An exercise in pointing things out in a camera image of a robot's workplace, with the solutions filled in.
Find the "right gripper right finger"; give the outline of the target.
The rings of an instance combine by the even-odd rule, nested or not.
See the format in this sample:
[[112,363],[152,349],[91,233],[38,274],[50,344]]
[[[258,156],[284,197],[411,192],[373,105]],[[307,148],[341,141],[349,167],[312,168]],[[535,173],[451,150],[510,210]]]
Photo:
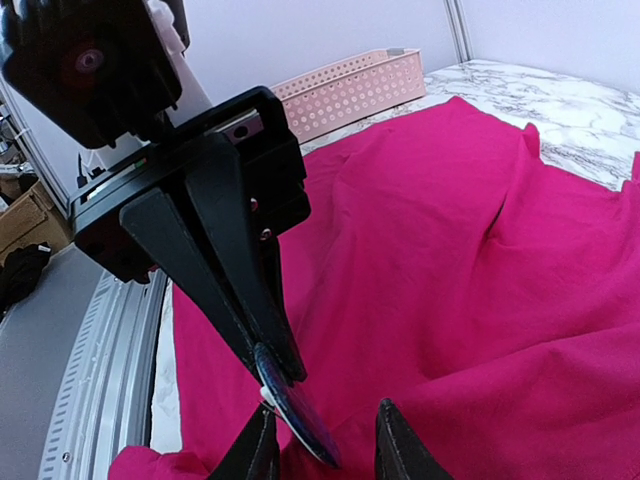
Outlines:
[[452,479],[389,398],[380,402],[376,416],[375,478]]

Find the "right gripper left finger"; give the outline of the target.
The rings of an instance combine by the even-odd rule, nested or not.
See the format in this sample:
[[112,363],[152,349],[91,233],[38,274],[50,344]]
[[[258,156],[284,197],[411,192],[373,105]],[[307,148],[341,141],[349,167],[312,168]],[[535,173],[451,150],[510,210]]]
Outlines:
[[261,403],[209,480],[276,480],[280,478],[280,449],[276,415]]

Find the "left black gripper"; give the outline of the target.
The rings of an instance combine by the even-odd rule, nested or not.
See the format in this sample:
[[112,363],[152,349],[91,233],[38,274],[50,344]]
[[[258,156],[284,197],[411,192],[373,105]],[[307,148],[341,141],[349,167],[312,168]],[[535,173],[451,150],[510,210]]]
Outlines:
[[[185,174],[184,198],[154,188],[175,189],[201,150],[197,141],[210,133]],[[307,371],[284,309],[276,235],[309,217],[305,178],[282,102],[255,87],[82,187],[70,201],[74,243],[123,282],[145,284],[158,265],[254,376],[261,343],[287,382],[300,382]]]

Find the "blue round brooch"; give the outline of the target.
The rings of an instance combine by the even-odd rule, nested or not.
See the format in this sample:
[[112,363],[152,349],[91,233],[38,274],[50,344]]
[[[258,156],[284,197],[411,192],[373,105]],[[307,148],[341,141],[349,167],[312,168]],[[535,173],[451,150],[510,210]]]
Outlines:
[[338,446],[302,390],[287,382],[265,345],[259,343],[254,347],[254,359],[263,399],[276,409],[310,454],[325,465],[340,468]]

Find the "red t-shirt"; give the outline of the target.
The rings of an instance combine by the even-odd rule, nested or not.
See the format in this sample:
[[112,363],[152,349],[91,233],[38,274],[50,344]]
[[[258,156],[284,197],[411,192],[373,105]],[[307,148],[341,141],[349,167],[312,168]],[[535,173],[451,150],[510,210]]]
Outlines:
[[283,478],[373,478],[386,398],[457,479],[638,477],[639,180],[540,153],[456,97],[306,157],[285,302],[341,466],[282,429]]

